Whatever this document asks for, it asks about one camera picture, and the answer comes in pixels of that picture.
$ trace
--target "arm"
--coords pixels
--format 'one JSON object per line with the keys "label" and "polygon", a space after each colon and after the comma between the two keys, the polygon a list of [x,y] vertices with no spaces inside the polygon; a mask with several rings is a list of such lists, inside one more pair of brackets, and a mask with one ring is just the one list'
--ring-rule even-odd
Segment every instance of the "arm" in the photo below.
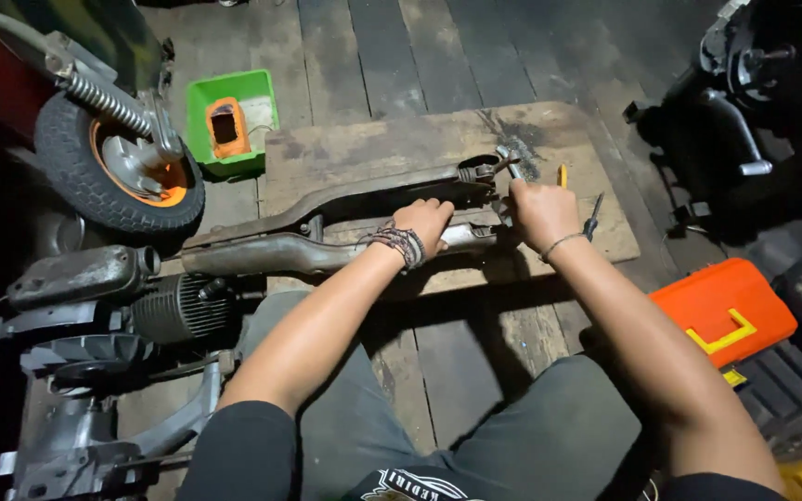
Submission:
{"label": "arm", "polygon": [[[395,227],[412,229],[422,240],[426,258],[432,258],[446,245],[440,237],[452,214],[450,202],[419,199],[395,212]],[[240,365],[217,408],[262,400],[295,416],[327,380],[367,311],[404,266],[399,251],[383,244],[367,247],[274,326]]]}
{"label": "arm", "polygon": [[[513,180],[525,240],[543,253],[579,233],[576,199],[557,186]],[[585,238],[549,256],[608,336],[623,367],[660,411],[671,445],[671,473],[722,473],[779,492],[783,484],[763,437],[703,351]]]}

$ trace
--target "tire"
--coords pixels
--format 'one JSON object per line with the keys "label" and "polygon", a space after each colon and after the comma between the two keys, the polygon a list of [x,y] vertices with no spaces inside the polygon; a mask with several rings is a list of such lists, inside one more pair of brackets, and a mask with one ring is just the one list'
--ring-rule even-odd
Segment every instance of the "tire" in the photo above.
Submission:
{"label": "tire", "polygon": [[39,111],[34,143],[52,188],[83,217],[118,232],[192,233],[202,216],[206,192],[200,167],[187,146],[182,143],[183,198],[170,207],[156,207],[125,191],[98,161],[90,133],[95,124],[95,117],[63,92]]}

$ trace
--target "braided bracelet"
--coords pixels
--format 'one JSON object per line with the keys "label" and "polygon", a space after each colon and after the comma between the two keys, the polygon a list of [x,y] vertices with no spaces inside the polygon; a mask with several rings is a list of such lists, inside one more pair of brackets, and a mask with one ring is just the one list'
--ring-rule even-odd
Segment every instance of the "braided bracelet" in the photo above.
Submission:
{"label": "braided bracelet", "polygon": [[576,236],[583,236],[583,237],[586,238],[586,235],[584,233],[572,233],[572,234],[570,234],[568,236],[563,236],[562,238],[557,240],[555,244],[550,245],[550,248],[545,250],[540,255],[540,260],[543,261],[544,263],[548,264],[548,265],[551,264],[550,263],[550,254],[552,253],[552,251],[554,251],[555,248],[559,246],[559,244],[565,242],[566,240],[571,240],[572,238],[574,238]]}
{"label": "braided bracelet", "polygon": [[412,270],[426,262],[426,247],[413,230],[395,228],[395,219],[390,220],[383,228],[370,235],[370,242],[387,245],[401,253],[404,257],[405,269]]}

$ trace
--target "orange wheel rim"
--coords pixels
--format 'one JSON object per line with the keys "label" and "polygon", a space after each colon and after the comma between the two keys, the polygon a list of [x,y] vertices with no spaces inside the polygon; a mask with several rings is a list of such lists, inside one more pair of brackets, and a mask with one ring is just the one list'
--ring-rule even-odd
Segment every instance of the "orange wheel rim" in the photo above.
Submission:
{"label": "orange wheel rim", "polygon": [[126,192],[130,197],[152,207],[174,207],[181,203],[181,200],[183,200],[184,196],[187,194],[187,176],[184,174],[184,169],[180,162],[166,165],[160,172],[156,173],[156,176],[151,176],[163,187],[163,192],[160,194],[161,199],[148,199],[139,196],[138,193],[128,189],[117,176],[114,176],[101,158],[101,144],[98,141],[100,128],[100,121],[95,120],[92,122],[92,127],[89,130],[89,139],[92,142],[92,153],[95,154],[98,165],[107,173],[107,177],[109,177],[116,186],[119,186],[120,190]]}

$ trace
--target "hand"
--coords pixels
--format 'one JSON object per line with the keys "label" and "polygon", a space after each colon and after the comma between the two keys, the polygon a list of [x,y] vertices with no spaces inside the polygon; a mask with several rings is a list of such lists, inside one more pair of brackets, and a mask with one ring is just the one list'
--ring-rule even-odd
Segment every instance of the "hand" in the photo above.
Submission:
{"label": "hand", "polygon": [[393,218],[395,228],[413,230],[420,237],[422,246],[426,248],[426,258],[431,259],[447,249],[447,244],[441,240],[441,233],[445,232],[452,215],[451,202],[442,203],[438,199],[430,198],[418,199],[407,207],[398,209]]}
{"label": "hand", "polygon": [[577,199],[560,186],[544,186],[513,179],[510,207],[515,207],[513,221],[531,249],[543,255],[562,238],[580,233]]}

